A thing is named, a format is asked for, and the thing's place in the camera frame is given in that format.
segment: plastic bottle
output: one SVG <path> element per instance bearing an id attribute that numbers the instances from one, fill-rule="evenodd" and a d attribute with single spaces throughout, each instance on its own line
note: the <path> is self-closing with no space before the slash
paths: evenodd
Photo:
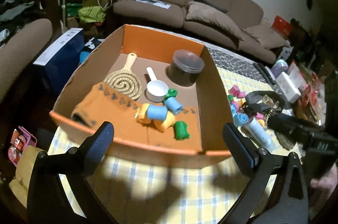
<path id="1" fill-rule="evenodd" d="M 273 152 L 276 149 L 276 145 L 271 136 L 262 128 L 255 118 L 250 118 L 244 127 L 257 140 L 261 147 L 266 148 L 269 152 Z"/>

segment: white scoop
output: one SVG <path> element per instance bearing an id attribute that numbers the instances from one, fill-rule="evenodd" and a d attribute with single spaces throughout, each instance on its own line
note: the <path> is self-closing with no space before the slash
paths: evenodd
<path id="1" fill-rule="evenodd" d="M 155 73 L 151 67 L 147 67 L 147 73 L 151 80 L 147 84 L 147 98 L 155 103 L 162 102 L 165 95 L 168 93 L 169 87 L 165 82 L 160 81 L 156 78 Z"/>

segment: black remote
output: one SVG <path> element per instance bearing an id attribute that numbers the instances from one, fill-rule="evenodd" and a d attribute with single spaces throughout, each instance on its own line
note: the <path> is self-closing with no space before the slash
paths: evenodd
<path id="1" fill-rule="evenodd" d="M 276 84 L 276 82 L 271 78 L 270 74 L 261 63 L 253 63 L 253 66 L 258 70 L 258 72 L 263 76 L 268 84 Z"/>
<path id="2" fill-rule="evenodd" d="M 266 68 L 264 67 L 263 64 L 258 63 L 258 65 L 261 67 L 261 69 L 264 71 L 264 73 L 266 74 L 266 76 L 268 76 L 269 80 L 271 81 L 272 85 L 275 85 L 276 82 L 273 80 L 273 78 L 271 77 L 270 73 L 266 70 Z"/>

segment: pillow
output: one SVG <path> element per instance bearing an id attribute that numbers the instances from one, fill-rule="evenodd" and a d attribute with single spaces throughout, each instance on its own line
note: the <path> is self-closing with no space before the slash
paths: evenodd
<path id="1" fill-rule="evenodd" d="M 243 40 L 243 33 L 227 15 L 221 11 L 196 1 L 188 3 L 186 21 L 200 22 L 215 27 L 230 37 Z"/>
<path id="2" fill-rule="evenodd" d="M 268 24 L 248 27 L 243 29 L 243 31 L 268 50 L 278 47 L 290 47 L 288 41 Z"/>
<path id="3" fill-rule="evenodd" d="M 224 14 L 226 14 L 228 12 L 227 9 L 220 8 L 220 7 L 216 6 L 216 5 L 214 5 L 213 3 L 208 2 L 207 0 L 194 0 L 194 1 L 196 1 L 198 3 L 203 3 L 205 5 L 209 5 L 209 6 L 213 7 L 213 8 L 216 8 L 217 10 L 223 12 Z"/>

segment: red box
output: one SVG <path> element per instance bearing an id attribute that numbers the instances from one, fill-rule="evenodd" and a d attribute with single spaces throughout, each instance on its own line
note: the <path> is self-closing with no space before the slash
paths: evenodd
<path id="1" fill-rule="evenodd" d="M 287 38 L 292 31 L 292 25 L 280 16 L 276 16 L 272 27 L 280 34 L 282 34 L 285 38 Z"/>

